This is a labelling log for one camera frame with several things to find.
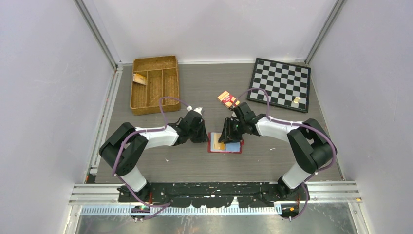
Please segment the tan card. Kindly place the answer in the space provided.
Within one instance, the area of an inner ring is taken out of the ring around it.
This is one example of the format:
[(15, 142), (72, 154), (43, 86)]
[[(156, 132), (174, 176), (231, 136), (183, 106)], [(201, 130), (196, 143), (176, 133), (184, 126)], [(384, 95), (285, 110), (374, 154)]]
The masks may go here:
[(225, 151), (225, 144), (219, 143), (218, 139), (221, 136), (221, 133), (213, 132), (211, 133), (211, 146), (210, 150), (212, 152), (223, 152)]

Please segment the red leather card holder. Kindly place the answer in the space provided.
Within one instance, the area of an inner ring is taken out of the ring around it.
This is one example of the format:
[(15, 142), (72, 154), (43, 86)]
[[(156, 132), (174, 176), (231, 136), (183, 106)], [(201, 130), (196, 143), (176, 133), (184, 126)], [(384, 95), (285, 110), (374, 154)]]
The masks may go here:
[(218, 139), (221, 136), (221, 133), (209, 132), (209, 142), (207, 151), (209, 153), (222, 153), (222, 154), (241, 154), (242, 146), (244, 141), (232, 142), (232, 143), (219, 143)]

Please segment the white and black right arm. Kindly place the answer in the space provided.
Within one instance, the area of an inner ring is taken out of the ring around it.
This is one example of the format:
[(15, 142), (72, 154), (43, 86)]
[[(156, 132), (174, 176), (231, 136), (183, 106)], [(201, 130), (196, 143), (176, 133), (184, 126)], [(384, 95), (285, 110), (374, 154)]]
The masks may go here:
[(232, 116), (225, 119), (219, 143), (240, 142), (244, 134), (250, 134), (272, 137), (290, 144), (296, 162), (277, 184), (278, 194), (284, 200), (291, 200), (301, 184), (336, 160), (335, 145), (315, 119), (297, 122), (266, 114), (257, 115), (245, 102), (232, 111)]

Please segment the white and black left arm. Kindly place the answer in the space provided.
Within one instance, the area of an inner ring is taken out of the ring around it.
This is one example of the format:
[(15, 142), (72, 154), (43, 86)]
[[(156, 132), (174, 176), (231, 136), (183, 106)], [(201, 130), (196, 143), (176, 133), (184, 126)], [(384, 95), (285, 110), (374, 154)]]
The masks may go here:
[(131, 188), (131, 196), (138, 202), (149, 197), (148, 183), (137, 167), (144, 150), (160, 146), (177, 146), (190, 140), (192, 143), (209, 142), (203, 108), (188, 108), (183, 118), (161, 128), (138, 128), (123, 123), (99, 149), (99, 155)]

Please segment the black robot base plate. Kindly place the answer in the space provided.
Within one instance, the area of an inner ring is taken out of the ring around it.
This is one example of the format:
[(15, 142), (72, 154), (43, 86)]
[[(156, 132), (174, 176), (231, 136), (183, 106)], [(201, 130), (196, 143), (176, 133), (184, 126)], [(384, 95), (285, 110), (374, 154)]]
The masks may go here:
[(298, 187), (283, 192), (270, 182), (201, 182), (201, 183), (147, 183), (138, 192), (125, 185), (118, 187), (119, 202), (149, 202), (174, 208), (227, 208), (237, 203), (240, 208), (270, 207), (274, 202), (297, 204), (306, 200), (306, 190)]

